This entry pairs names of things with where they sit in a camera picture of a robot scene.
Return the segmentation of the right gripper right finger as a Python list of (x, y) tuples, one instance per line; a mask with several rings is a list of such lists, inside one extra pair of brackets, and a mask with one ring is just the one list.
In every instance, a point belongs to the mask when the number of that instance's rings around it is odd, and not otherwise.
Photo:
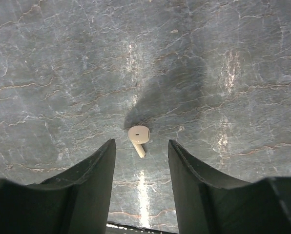
[(168, 143), (168, 164), (182, 234), (291, 234), (291, 177), (249, 183)]

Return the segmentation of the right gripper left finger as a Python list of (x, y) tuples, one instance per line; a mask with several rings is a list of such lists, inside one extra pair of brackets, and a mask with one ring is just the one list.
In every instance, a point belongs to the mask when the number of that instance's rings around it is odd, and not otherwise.
[(110, 206), (116, 143), (42, 183), (0, 178), (0, 234), (103, 234)]

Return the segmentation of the cream earbud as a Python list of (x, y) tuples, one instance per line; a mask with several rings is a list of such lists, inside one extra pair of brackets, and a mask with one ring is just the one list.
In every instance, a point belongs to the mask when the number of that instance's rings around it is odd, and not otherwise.
[(143, 144), (149, 142), (150, 130), (146, 126), (133, 126), (128, 130), (128, 138), (133, 144), (138, 156), (144, 158), (146, 152), (143, 148)]

